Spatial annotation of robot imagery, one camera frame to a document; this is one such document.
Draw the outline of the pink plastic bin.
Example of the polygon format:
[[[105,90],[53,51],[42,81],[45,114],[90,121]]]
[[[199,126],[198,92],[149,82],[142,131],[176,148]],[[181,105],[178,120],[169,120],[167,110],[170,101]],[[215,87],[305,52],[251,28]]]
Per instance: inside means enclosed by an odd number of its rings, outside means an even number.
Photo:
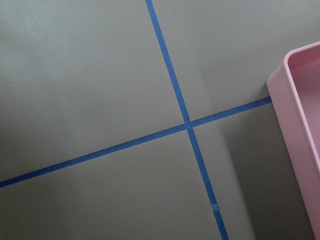
[[[320,238],[320,44],[290,51],[266,82],[315,239]]]

